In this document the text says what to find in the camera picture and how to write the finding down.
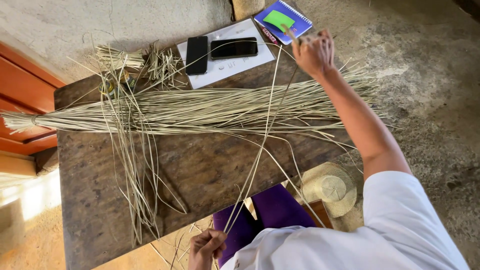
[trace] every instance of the purple pants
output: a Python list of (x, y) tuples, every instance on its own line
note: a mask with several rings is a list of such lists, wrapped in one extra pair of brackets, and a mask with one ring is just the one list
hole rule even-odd
[[(278, 229), (294, 225), (316, 227), (307, 211), (281, 184), (253, 195), (252, 201), (258, 220), (253, 218), (245, 206), (240, 207), (241, 203), (237, 205), (232, 220), (238, 211), (240, 214), (225, 240), (227, 248), (223, 251), (222, 258), (218, 260), (220, 267), (237, 251), (250, 244), (255, 236), (265, 228)], [(213, 214), (215, 230), (224, 230), (232, 210), (233, 205)]]

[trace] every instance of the red pen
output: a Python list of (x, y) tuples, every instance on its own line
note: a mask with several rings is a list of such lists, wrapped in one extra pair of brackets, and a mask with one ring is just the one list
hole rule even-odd
[(267, 36), (267, 38), (270, 39), (270, 41), (278, 45), (278, 42), (276, 41), (275, 37), (267, 30), (267, 28), (263, 26), (261, 27), (262, 27), (262, 32), (265, 34), (265, 36)]

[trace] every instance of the blue notebook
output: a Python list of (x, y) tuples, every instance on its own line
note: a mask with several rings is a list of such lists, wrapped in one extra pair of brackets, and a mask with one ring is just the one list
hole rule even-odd
[(282, 0), (278, 0), (277, 2), (273, 3), (254, 17), (255, 21), (259, 25), (265, 27), (285, 45), (288, 45), (292, 42), (287, 34), (284, 33), (283, 30), (280, 30), (277, 26), (264, 21), (265, 17), (268, 16), (272, 11), (280, 12), (295, 21), (290, 29), (296, 37), (299, 37), (312, 27), (312, 22), (307, 19), (307, 17), (303, 16), (300, 12), (296, 11)]

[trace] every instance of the hand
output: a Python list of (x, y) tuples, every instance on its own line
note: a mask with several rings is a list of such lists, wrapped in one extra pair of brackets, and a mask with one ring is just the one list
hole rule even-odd
[(188, 270), (211, 270), (213, 259), (222, 257), (227, 248), (227, 234), (222, 231), (206, 229), (203, 233), (190, 239)]
[(334, 57), (334, 43), (327, 29), (316, 36), (300, 37), (301, 45), (292, 42), (293, 55), (306, 73), (316, 80), (323, 81), (331, 71), (337, 71)]

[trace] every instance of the notebook spiral binding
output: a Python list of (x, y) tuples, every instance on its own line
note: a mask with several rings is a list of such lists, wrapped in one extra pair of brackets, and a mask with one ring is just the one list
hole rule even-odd
[(300, 12), (292, 8), (289, 4), (283, 2), (282, 0), (279, 0), (279, 2), (284, 5), (286, 8), (289, 10), (293, 11), (296, 15), (298, 15), (302, 20), (306, 21), (308, 24), (312, 24), (312, 21), (310, 21), (307, 17), (303, 16)]

